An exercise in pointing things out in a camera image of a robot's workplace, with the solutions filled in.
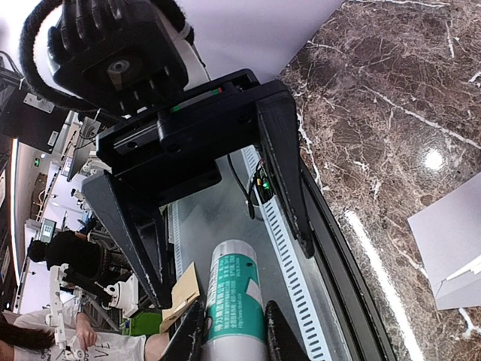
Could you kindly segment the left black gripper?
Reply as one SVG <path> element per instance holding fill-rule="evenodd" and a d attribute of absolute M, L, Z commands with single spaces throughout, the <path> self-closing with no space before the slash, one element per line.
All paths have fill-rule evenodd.
<path fill-rule="evenodd" d="M 311 258 L 296 106 L 281 81 L 236 71 L 101 133 L 97 154 L 110 170 L 84 180 L 82 194 L 154 307 L 172 306 L 174 285 L 161 207 L 219 183 L 216 160 L 259 141 L 292 234 Z"/>

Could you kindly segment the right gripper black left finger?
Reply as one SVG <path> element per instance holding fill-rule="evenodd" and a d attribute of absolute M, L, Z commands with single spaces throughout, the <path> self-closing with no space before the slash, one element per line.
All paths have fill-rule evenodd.
<path fill-rule="evenodd" d="M 161 361 L 199 361 L 204 334 L 204 304 L 195 301 L 161 357 Z"/>

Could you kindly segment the green glue stick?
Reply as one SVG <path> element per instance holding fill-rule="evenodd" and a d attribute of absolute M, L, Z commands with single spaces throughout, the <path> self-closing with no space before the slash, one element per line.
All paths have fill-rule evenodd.
<path fill-rule="evenodd" d="M 245 241 L 229 239 L 213 251 L 201 359 L 268 359 L 256 252 Z"/>

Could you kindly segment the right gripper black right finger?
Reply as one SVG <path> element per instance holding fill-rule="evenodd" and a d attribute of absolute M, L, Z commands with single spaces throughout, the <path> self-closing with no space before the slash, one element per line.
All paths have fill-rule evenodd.
<path fill-rule="evenodd" d="M 309 361 L 278 304 L 271 300 L 265 309 L 268 358 L 272 361 Z"/>

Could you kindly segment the grey envelope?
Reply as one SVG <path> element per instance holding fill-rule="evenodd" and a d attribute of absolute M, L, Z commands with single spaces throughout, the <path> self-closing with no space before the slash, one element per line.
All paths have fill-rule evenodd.
<path fill-rule="evenodd" d="M 434 295 L 435 285 L 480 258 L 480 175 L 408 219 Z M 480 305 L 480 279 L 447 296 L 437 309 Z"/>

